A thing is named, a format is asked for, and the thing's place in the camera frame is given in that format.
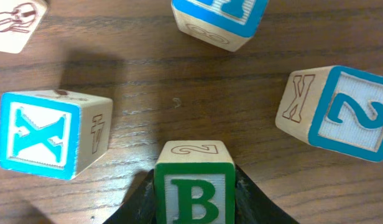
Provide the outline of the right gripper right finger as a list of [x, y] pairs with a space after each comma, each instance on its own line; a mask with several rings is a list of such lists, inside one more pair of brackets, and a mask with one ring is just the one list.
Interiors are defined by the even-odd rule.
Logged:
[[238, 165], [235, 202], [237, 224], [298, 224], [298, 221], [271, 201]]

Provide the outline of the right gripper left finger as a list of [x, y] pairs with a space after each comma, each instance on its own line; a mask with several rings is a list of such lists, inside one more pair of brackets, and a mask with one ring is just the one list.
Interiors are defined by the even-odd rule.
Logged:
[[121, 206], [104, 224], [153, 224], [155, 218], [154, 170], [139, 171]]

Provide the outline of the green B block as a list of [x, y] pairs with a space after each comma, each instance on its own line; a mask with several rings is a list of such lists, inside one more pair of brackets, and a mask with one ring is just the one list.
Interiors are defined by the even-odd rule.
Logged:
[[233, 224], [235, 188], [222, 141], [168, 141], [154, 168], [157, 223]]

